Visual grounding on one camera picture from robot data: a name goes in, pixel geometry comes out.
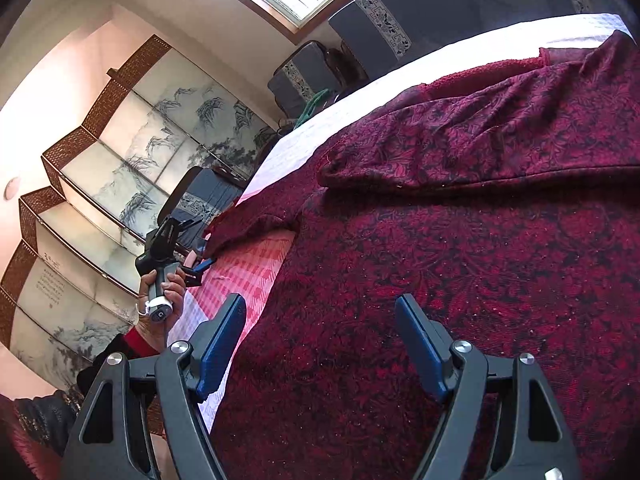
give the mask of bed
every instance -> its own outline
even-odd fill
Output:
[[[333,134],[411,86],[428,84],[451,73],[495,61],[535,57],[540,47],[595,48],[614,30],[629,34],[617,15],[574,14],[518,23],[447,45],[377,79],[281,139],[255,173],[239,202],[244,202],[300,168],[315,149]],[[207,271],[203,285],[188,290],[184,313],[171,330],[168,342],[188,339],[199,323],[216,315],[227,294],[237,292],[247,302],[247,320],[240,338],[241,344],[260,319],[293,239],[293,232],[274,231],[222,254]],[[201,405],[203,419],[209,430],[224,396],[227,377],[228,369],[218,391]]]

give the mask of white object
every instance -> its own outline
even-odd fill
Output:
[[[238,203],[300,168],[333,134],[411,86],[495,61],[537,57],[540,47],[596,48],[614,30],[631,35],[615,14],[572,14],[517,23],[444,46],[345,97],[279,140]]]

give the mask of plaid tablecloth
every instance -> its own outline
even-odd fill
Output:
[[[213,319],[226,297],[236,292],[246,301],[246,323],[238,345],[241,344],[260,319],[294,236],[292,231],[277,230],[226,251],[205,273],[202,286],[187,291],[182,317],[169,332],[168,343],[190,338],[196,327],[207,319]],[[209,431],[225,394],[229,367],[220,388],[200,405]]]

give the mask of silver screw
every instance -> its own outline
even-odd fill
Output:
[[[473,345],[469,341],[465,341],[464,339],[460,339],[453,343],[453,348],[461,354],[466,354],[467,352],[471,352]]]
[[[550,469],[545,473],[545,480],[562,480],[562,471],[557,467]]]
[[[536,358],[533,357],[529,352],[524,352],[524,354],[520,354],[520,362],[526,365],[532,365],[535,362]]]
[[[109,357],[107,357],[107,364],[110,364],[112,366],[120,364],[121,361],[122,354],[119,352],[114,352],[113,354],[110,354]]]
[[[189,343],[186,341],[176,341],[171,345],[171,352],[174,354],[184,354],[189,348]]]

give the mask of blue gripper pad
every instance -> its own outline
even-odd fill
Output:
[[[201,323],[189,339],[191,353],[188,387],[204,402],[222,382],[246,321],[246,303],[240,294],[229,294],[211,321]]]
[[[411,294],[403,294],[396,300],[396,328],[418,371],[422,388],[438,402],[444,402],[452,390],[446,383],[452,371],[449,351],[452,339],[444,327],[438,330],[424,315]]]

